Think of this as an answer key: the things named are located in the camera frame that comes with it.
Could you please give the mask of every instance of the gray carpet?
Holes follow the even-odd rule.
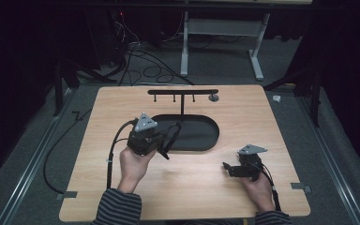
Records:
[[[255,81],[251,64],[247,60],[247,48],[253,46],[253,40],[241,38],[235,42],[232,38],[220,38],[206,48],[200,49],[204,43],[194,42],[195,48],[190,49],[188,79],[195,84],[252,84],[267,85],[283,76],[292,60],[299,41],[281,42],[279,39],[264,40],[259,52],[259,60],[264,75],[263,82]],[[180,69],[181,47],[163,45],[160,49],[143,44],[140,49],[153,54],[164,61],[174,71]],[[133,83],[139,71],[153,66],[140,57],[131,57],[129,74],[124,78],[124,85]],[[146,70],[147,75],[154,75],[158,69],[151,67]],[[105,67],[102,73],[110,71]],[[156,78],[142,76],[139,82],[156,83]],[[182,79],[174,78],[170,83],[186,83]],[[92,109],[96,94],[100,86],[106,83],[82,80],[82,85],[74,93],[64,110],[62,117],[50,138],[47,149],[75,122],[75,112],[86,113]],[[306,193],[311,207],[311,214],[307,217],[293,217],[294,224],[355,224],[350,217],[344,201],[339,195],[338,187],[334,183],[330,170],[324,163],[324,157],[317,142],[314,130],[309,125],[300,102],[304,100],[293,96],[291,86],[283,86],[274,91],[266,92],[278,126],[288,147],[295,169],[301,182],[310,186],[312,192]],[[272,100],[273,95],[281,95],[280,103]],[[54,95],[53,91],[46,97],[46,104],[29,122],[22,138],[14,148],[7,162],[0,170],[0,215],[4,211],[10,195],[16,188],[19,179],[26,169],[38,144],[53,120]],[[337,159],[339,168],[350,190],[360,206],[360,160],[353,151],[350,141],[345,136],[341,124],[332,112],[330,102],[322,92],[320,106],[320,131],[322,132],[332,154]],[[48,179],[53,186],[65,190],[74,167],[83,134],[87,126],[88,116],[78,122],[64,138],[52,149],[47,164]],[[26,190],[21,204],[14,209],[15,214],[9,222],[11,224],[64,224],[58,214],[61,201],[56,200],[57,194],[45,184],[39,165]],[[142,224],[158,224],[150,221]]]

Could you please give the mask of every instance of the hand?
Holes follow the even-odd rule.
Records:
[[[136,186],[145,176],[148,163],[155,153],[156,150],[146,156],[140,156],[134,153],[130,148],[125,148],[119,156],[122,177],[118,189],[125,193],[133,193]]]
[[[275,207],[272,200],[272,189],[270,182],[262,172],[259,174],[259,179],[252,182],[247,177],[240,177],[242,185],[247,190],[250,199],[256,204],[259,212],[274,211]]]

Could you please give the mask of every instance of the white desk leg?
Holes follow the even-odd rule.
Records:
[[[180,75],[188,75],[188,12],[184,12],[183,51],[181,53]]]
[[[268,13],[264,14],[264,18],[262,19],[262,25],[260,26],[259,34],[256,39],[255,47],[253,50],[249,50],[250,61],[252,63],[257,81],[262,81],[264,79],[262,69],[260,68],[259,60],[257,59],[257,52],[259,51],[260,46],[262,45],[265,28],[267,28],[269,18],[270,18],[270,14]]]

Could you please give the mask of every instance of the black tray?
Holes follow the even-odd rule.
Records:
[[[170,150],[205,151],[218,141],[218,124],[211,118],[198,114],[160,114],[152,117],[157,122],[156,130],[164,131],[180,122],[181,130]],[[165,140],[165,145],[176,131],[173,127]]]

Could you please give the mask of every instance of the striped sleeve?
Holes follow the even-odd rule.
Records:
[[[139,223],[141,213],[142,198],[139,195],[110,188],[101,197],[92,225],[134,225]]]
[[[256,215],[256,225],[291,225],[289,215],[279,211],[269,211]]]

